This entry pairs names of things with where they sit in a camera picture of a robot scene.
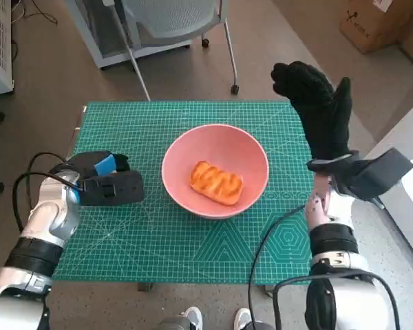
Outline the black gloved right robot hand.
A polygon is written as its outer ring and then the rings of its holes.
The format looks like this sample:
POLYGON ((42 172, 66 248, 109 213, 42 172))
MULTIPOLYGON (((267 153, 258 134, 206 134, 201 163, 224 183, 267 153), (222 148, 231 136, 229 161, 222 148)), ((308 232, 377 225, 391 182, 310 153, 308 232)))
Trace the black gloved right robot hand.
POLYGON ((333 87, 326 76, 301 61, 276 63, 271 71, 273 91, 289 99, 300 117, 313 159, 334 160, 350 152, 351 80, 333 87))

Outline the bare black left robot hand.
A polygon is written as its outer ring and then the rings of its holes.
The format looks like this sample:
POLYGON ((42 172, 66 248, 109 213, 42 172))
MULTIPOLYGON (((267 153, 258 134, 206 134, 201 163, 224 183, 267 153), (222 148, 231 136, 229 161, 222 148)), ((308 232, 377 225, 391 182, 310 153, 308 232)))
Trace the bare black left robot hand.
POLYGON ((89 151, 77 153, 67 161, 67 165, 83 179, 130 170, 128 157, 110 151, 89 151))

